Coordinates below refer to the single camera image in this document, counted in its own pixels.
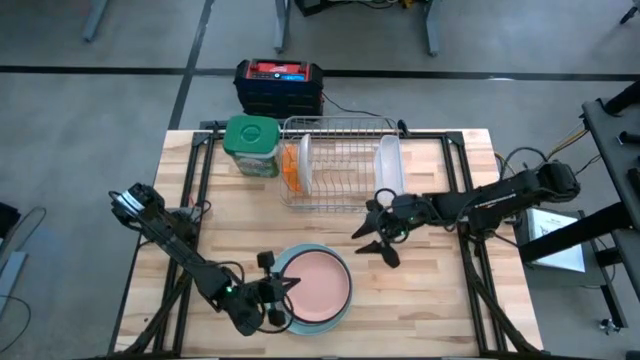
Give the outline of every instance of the wire dish rack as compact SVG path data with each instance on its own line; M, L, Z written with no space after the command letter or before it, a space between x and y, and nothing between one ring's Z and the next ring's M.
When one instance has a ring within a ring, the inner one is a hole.
M298 176L300 142L310 135L311 178ZM280 195L299 210L365 211L375 192L374 158L383 135L398 135L384 117L304 116L288 118L280 141Z

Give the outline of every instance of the wooden tabletop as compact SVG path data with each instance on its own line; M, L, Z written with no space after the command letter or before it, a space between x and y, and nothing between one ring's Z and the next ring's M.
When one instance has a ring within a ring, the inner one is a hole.
M498 178L488 130L462 130L475 186ZM180 201L192 131L167 132L155 188L167 207ZM435 140L402 142L409 192L446 192L447 175L441 145ZM196 198L204 149L199 156L192 198ZM245 177L221 144L214 148L199 251L207 259L236 260L247 280L261 277L255 256L276 255L299 243L319 243L337 251L349 265L354 296L349 313L333 330L318 336L255 334L243 337L228 316L216 314L193 288L183 356L321 357L321 356L471 356L477 355L471 312L456 234L424 226L396 246L402 264L387 267L379 255L354 251L375 237L351 240L362 213L299 213L284 206L280 179ZM498 233L513 239L510 227ZM515 326L534 346L542 347L522 263L516 248L487 242L498 301ZM131 344L160 305L168 256L155 245L141 248L120 323L115 350ZM175 313L167 331L170 347ZM488 310L483 316L493 343Z

